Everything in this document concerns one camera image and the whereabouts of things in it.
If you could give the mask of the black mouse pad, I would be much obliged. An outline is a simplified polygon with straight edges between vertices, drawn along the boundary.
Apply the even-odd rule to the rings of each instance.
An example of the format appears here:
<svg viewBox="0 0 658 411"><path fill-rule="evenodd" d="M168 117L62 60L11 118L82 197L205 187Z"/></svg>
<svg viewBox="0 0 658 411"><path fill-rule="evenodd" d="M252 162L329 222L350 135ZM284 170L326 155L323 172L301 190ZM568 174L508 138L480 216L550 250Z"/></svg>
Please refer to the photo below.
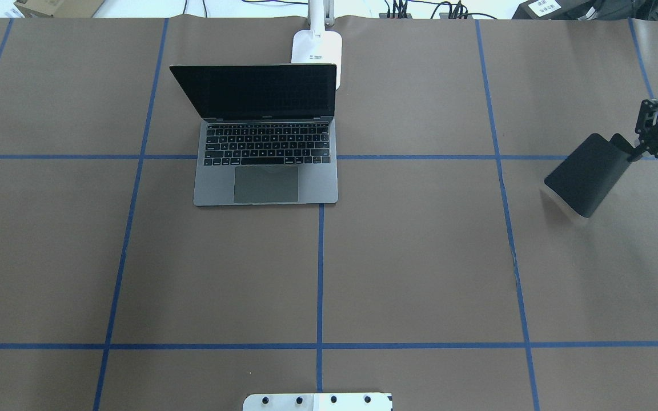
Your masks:
<svg viewBox="0 0 658 411"><path fill-rule="evenodd" d="M614 134L606 139L593 133L543 182L574 213L591 218L629 169L632 154L634 146L624 136Z"/></svg>

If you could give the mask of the grey laptop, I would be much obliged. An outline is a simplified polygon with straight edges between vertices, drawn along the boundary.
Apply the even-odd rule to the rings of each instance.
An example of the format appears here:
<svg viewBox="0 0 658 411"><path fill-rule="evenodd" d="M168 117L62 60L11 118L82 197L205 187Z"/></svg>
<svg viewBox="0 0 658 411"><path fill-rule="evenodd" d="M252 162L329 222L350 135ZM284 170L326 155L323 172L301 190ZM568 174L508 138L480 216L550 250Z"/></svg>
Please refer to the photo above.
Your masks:
<svg viewBox="0 0 658 411"><path fill-rule="evenodd" d="M201 125L198 207L339 200L334 63L172 65Z"/></svg>

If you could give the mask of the black power strip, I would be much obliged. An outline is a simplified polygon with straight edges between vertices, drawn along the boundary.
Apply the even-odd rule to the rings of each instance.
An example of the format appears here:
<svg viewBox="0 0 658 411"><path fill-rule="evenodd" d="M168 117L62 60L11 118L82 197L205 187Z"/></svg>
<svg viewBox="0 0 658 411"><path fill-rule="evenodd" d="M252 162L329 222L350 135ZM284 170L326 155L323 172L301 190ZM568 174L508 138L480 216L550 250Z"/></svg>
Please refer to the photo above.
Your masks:
<svg viewBox="0 0 658 411"><path fill-rule="evenodd" d="M384 5L386 10L378 15L381 19L467 20L472 18L470 10L462 1L384 1Z"/></svg>

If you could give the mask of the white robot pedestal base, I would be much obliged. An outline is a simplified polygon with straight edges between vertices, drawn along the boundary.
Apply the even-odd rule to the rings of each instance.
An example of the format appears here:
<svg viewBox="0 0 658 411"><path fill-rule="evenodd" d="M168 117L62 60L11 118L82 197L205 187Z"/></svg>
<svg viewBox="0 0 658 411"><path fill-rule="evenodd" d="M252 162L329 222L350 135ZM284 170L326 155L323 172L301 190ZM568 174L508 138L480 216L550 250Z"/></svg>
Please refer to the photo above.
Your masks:
<svg viewBox="0 0 658 411"><path fill-rule="evenodd" d="M393 410L389 393L261 393L246 397L243 410Z"/></svg>

